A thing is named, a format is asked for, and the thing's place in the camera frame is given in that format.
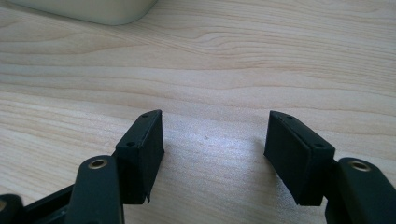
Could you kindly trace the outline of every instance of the wood grain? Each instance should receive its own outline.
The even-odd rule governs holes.
[[[396,2],[159,0],[104,26],[0,1],[0,194],[72,184],[157,108],[165,156],[126,223],[325,223],[263,157],[268,113],[395,186]]]

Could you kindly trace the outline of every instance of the white object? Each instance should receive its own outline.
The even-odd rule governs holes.
[[[157,0],[8,0],[9,2],[50,13],[121,25],[142,18]]]

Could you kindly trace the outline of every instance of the wooden tabletop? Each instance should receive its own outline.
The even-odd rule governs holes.
[[[32,203],[163,111],[151,203],[126,223],[325,223],[264,152],[289,113],[396,185],[394,0],[158,0],[106,26],[0,1],[0,194]]]

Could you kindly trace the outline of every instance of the screw hole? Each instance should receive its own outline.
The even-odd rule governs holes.
[[[3,211],[7,206],[7,202],[0,200],[0,212]]]
[[[315,147],[319,147],[319,148],[323,148],[324,146],[322,145],[322,144],[320,144],[320,143],[316,143],[316,144],[314,144],[314,146]]]
[[[88,165],[88,167],[89,167],[90,169],[100,169],[100,168],[102,168],[102,167],[104,167],[104,166],[106,166],[106,165],[107,165],[107,160],[102,160],[102,159],[100,159],[100,160],[92,161],[92,162]]]
[[[349,165],[352,166],[352,168],[363,171],[363,172],[369,172],[371,171],[370,166],[368,166],[366,163],[360,162],[360,161],[350,161]]]
[[[135,142],[129,142],[126,144],[127,147],[133,147],[134,145],[136,145]]]

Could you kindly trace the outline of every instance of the brass grommet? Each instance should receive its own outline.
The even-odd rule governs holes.
[[[359,171],[363,171],[363,172],[371,171],[370,166],[368,166],[366,163],[363,163],[361,161],[350,161],[349,165],[352,166],[352,168]]]
[[[107,165],[107,160],[99,159],[99,160],[92,161],[92,162],[88,165],[88,167],[89,167],[90,169],[95,170],[95,169],[100,169],[100,168],[102,168],[102,167],[104,167],[104,166],[106,166],[106,165]]]
[[[7,206],[7,202],[0,200],[0,212],[3,211]]]

